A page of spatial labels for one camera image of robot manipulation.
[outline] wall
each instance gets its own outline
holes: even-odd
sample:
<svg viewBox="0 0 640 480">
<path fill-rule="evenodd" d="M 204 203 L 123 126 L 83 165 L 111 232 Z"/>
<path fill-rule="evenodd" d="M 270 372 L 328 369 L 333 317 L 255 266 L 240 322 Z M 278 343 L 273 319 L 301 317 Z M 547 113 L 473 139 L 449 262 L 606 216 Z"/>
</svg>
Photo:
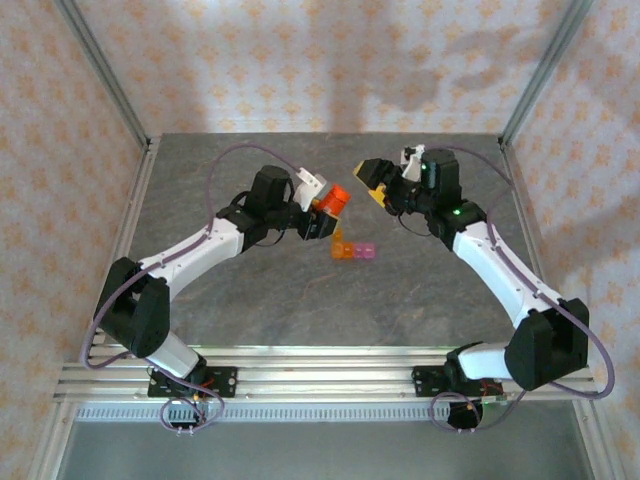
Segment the wall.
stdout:
<svg viewBox="0 0 640 480">
<path fill-rule="evenodd" d="M 587 300 L 617 368 L 605 400 L 629 478 L 640 472 L 640 15 L 595 2 L 518 135 L 543 264 Z M 603 362 L 591 351 L 600 384 Z"/>
<path fill-rule="evenodd" d="M 51 0 L 0 2 L 0 478 L 77 359 L 140 149 Z"/>
<path fill-rule="evenodd" d="M 147 133 L 499 132 L 568 0 L 80 0 Z"/>
</svg>

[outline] black mounting bracket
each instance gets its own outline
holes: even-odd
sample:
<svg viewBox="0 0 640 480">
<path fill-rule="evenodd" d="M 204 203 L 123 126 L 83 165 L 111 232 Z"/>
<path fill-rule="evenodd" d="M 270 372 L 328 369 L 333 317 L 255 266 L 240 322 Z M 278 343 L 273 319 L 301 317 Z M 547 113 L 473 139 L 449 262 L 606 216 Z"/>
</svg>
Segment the black mounting bracket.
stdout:
<svg viewBox="0 0 640 480">
<path fill-rule="evenodd" d="M 444 365 L 413 367 L 411 372 L 416 397 L 435 397 L 439 393 L 456 392 L 467 397 L 504 396 L 502 384 L 493 379 L 467 380 L 452 385 Z"/>
<path fill-rule="evenodd" d="M 238 385 L 237 367 L 205 367 L 202 386 L 216 392 L 222 398 L 233 398 Z M 153 370 L 149 378 L 149 398 L 183 398 L 198 393 L 201 398 L 206 395 L 194 392 L 174 382 L 163 373 Z"/>
</svg>

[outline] gray stone surface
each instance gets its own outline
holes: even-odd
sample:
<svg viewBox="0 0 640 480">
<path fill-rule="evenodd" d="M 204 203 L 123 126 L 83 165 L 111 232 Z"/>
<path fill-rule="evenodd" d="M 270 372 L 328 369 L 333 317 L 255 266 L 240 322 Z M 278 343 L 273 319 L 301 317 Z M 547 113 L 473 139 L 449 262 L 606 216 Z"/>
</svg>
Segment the gray stone surface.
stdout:
<svg viewBox="0 0 640 480">
<path fill-rule="evenodd" d="M 396 161 L 402 147 L 459 144 L 502 165 L 494 136 L 424 134 L 164 135 L 136 228 L 131 258 L 158 253 L 206 223 L 208 162 L 239 142 L 271 147 L 298 165 L 344 186 L 353 198 L 342 214 L 347 241 L 373 242 L 374 260 L 335 261 L 330 240 L 303 242 L 290 231 L 273 248 L 252 248 L 189 285 L 171 307 L 172 327 L 202 345 L 462 345 L 508 339 L 512 327 L 474 272 L 438 240 L 404 230 L 353 177 L 373 157 Z M 464 195 L 489 206 L 505 188 L 473 157 L 459 155 Z M 265 163 L 254 150 L 235 151 L 216 170 L 216 210 L 247 189 Z M 511 197 L 496 212 L 499 231 L 527 259 Z M 420 218 L 407 224 L 426 231 Z"/>
</svg>

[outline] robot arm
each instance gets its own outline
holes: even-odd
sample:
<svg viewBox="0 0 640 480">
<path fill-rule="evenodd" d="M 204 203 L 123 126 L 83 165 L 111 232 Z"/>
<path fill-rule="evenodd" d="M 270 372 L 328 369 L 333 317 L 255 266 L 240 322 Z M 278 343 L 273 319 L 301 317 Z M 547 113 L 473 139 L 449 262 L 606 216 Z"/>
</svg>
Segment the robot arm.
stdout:
<svg viewBox="0 0 640 480">
<path fill-rule="evenodd" d="M 588 326 L 589 312 L 579 300 L 565 301 L 538 279 L 497 233 L 489 232 L 486 214 L 462 198 L 459 165 L 449 150 L 407 148 L 400 165 L 389 160 L 362 162 L 355 175 L 391 215 L 419 213 L 429 231 L 485 282 L 515 328 L 506 343 L 482 342 L 447 355 L 448 388 L 483 378 L 513 379 L 525 390 L 557 380 L 586 366 L 587 337 L 543 300 L 551 299 Z M 512 271 L 497 252 L 515 265 Z M 535 285 L 532 291 L 530 284 Z"/>
<path fill-rule="evenodd" d="M 115 300 L 102 319 L 103 330 L 136 357 L 146 358 L 189 383 L 206 382 L 205 359 L 170 331 L 169 305 L 189 283 L 256 245 L 269 230 L 295 229 L 303 240 L 333 233 L 350 195 L 337 185 L 329 189 L 324 178 L 305 169 L 296 175 L 302 183 L 294 192 L 286 170 L 265 166 L 256 174 L 251 190 L 236 196 L 200 231 L 138 263 L 128 258 L 114 262 L 97 310 L 137 272 L 160 266 Z M 176 384 L 172 389 L 183 396 L 193 393 Z"/>
</svg>

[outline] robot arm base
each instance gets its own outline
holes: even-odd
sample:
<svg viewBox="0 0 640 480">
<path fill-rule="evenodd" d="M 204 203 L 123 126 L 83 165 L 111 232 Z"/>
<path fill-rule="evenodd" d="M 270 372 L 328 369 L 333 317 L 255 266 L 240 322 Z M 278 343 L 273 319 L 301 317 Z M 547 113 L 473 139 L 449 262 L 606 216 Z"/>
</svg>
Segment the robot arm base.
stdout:
<svg viewBox="0 0 640 480">
<path fill-rule="evenodd" d="M 235 397 L 238 369 L 236 367 L 208 366 L 204 358 L 199 357 L 199 359 L 198 365 L 185 380 L 196 385 L 203 385 L 222 398 Z M 201 392 L 174 382 L 162 372 L 157 370 L 151 372 L 147 391 L 149 398 L 191 398 L 194 395 L 201 398 L 205 396 Z"/>
<path fill-rule="evenodd" d="M 579 299 L 560 305 L 589 325 L 589 311 Z M 533 310 L 507 343 L 477 343 L 447 355 L 445 371 L 451 384 L 481 378 L 513 379 L 532 391 L 587 365 L 587 336 L 555 309 Z"/>
<path fill-rule="evenodd" d="M 139 268 L 126 257 L 111 265 L 96 312 Z M 169 335 L 169 286 L 166 280 L 149 274 L 142 277 L 116 299 L 100 326 L 136 357 L 153 354 Z"/>
</svg>

